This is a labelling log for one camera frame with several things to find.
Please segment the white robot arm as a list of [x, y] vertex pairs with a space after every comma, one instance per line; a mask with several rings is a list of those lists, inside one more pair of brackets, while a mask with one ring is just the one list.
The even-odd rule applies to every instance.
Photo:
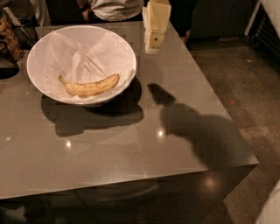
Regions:
[[203, 224], [279, 224], [279, 60], [242, 38], [194, 42], [191, 54], [259, 161]]

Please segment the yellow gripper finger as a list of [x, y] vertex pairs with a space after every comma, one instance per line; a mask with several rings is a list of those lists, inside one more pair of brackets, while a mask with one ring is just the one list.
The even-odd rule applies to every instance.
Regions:
[[147, 54], [155, 54], [164, 42], [171, 15], [169, 0], [150, 0], [143, 7], [144, 44]]

